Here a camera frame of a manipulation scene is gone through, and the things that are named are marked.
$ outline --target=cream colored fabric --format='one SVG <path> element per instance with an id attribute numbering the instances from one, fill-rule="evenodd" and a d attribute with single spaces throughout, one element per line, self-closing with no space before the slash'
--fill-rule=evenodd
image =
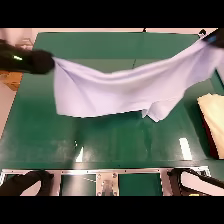
<path id="1" fill-rule="evenodd" d="M 199 97 L 198 104 L 211 131 L 219 158 L 224 159 L 224 96 L 209 93 Z"/>

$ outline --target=cloth fold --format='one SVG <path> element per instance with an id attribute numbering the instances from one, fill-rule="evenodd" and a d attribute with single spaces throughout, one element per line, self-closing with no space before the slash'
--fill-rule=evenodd
<path id="1" fill-rule="evenodd" d="M 54 58 L 57 113 L 97 117 L 142 110 L 158 122 L 187 88 L 211 76 L 222 57 L 222 49 L 198 40 L 170 59 L 112 73 Z"/>

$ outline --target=green table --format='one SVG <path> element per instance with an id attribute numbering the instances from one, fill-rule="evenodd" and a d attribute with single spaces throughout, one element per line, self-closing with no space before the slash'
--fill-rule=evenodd
<path id="1" fill-rule="evenodd" d="M 197 35 L 157 33 L 41 33 L 35 49 L 103 72 L 131 69 L 174 56 Z M 224 180 L 223 161 L 209 156 L 197 98 L 224 93 L 217 73 L 198 83 L 163 121 L 130 112 L 97 118 L 56 114 L 53 73 L 24 74 L 0 141 L 0 168 L 110 169 L 208 165 Z M 188 140 L 184 161 L 179 139 Z M 76 158 L 83 150 L 82 162 Z"/>

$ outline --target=metal frame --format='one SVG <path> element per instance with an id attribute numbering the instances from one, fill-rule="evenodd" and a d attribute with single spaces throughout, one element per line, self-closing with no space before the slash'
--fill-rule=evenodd
<path id="1" fill-rule="evenodd" d="M 208 166 L 200 166 L 200 167 L 175 167 L 175 168 L 191 168 L 196 172 L 204 171 L 206 176 L 211 176 Z M 102 176 L 107 176 L 110 174 L 113 176 L 114 173 L 117 174 L 117 178 L 119 174 L 137 174 L 137 173 L 159 173 L 162 185 L 162 191 L 164 196 L 172 195 L 172 189 L 170 186 L 169 176 L 167 172 L 171 171 L 173 168 L 143 168 L 143 169 L 101 169 L 101 170 L 46 170 L 49 173 L 54 174 L 54 182 L 52 187 L 52 196 L 58 196 L 60 192 L 60 183 L 61 183 L 61 175 L 87 175 L 87 174 L 103 174 Z M 0 175 L 0 186 L 6 179 L 6 176 L 9 174 L 26 174 L 31 170 L 14 170 L 14 169 L 3 169 Z M 119 188 L 116 186 L 116 191 L 119 195 Z"/>

